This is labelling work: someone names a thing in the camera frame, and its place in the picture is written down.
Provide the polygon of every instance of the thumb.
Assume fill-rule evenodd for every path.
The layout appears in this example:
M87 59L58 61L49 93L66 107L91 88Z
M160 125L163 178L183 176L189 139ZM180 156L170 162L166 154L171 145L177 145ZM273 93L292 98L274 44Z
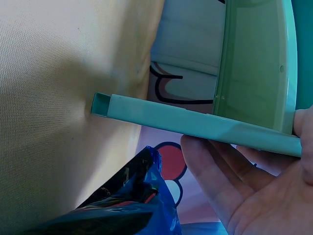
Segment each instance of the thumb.
M313 185L313 106L296 112L294 131L301 138L303 180Z

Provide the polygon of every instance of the black outline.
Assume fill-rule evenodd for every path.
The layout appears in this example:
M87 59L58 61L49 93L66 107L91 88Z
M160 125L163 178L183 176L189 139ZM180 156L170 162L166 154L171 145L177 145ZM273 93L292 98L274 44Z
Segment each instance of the black outline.
M164 146L173 146L173 147L176 147L176 148L178 148L178 149L181 150L181 146L180 146L178 143L170 142L170 141L159 143L159 144L155 147L155 149L156 149L156 150L159 150L160 148L162 148L162 147L164 147ZM180 184L180 182L179 182L179 179L184 176L184 174L186 173L186 170L187 170L187 165L186 165L186 163L185 163L185 167L184 167L184 169L182 170L181 174L180 174L177 178L173 179L173 181L176 182L176 184L178 185L178 187L179 187L179 189L180 189L180 191L181 191L181 194L180 194L180 196L179 196L179 199L178 199L178 201L177 201L176 204L175 204L176 206L178 206L178 205L180 204L180 201L181 201L182 195L183 195L183 189L182 189L182 186L181 186L181 184Z
M159 89L161 80L164 78L167 78L167 79L183 79L183 76L161 74L161 73L158 73L157 71L155 71L155 69L152 68L152 66L150 66L150 73L152 73L154 76L157 77L156 85L155 85L155 93L156 93L156 97L162 102L172 103L172 104L213 104L212 99L179 100L179 99L165 98L161 95L161 92Z

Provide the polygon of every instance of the hand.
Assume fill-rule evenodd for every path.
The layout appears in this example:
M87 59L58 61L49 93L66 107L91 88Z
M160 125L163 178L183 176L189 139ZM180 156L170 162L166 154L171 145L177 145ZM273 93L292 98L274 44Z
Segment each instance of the hand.
M181 138L187 166L230 235L313 234L313 107L296 112L294 131L301 159Z

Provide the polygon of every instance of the light blue fabric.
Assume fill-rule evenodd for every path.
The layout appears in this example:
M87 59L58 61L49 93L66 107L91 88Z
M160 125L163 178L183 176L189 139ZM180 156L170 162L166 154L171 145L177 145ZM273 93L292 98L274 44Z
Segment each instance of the light blue fabric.
M227 235L221 222L182 224L183 235Z
M166 0L151 60L218 74L225 5L217 0Z

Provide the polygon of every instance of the plastic panel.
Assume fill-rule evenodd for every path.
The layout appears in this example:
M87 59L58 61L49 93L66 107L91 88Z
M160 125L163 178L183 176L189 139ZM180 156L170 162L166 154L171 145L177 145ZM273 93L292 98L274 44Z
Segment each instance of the plastic panel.
M226 1L214 114L291 134L296 87L291 1Z
M200 138L301 156L300 139L296 136L151 101L116 94L110 98L96 93L91 113Z

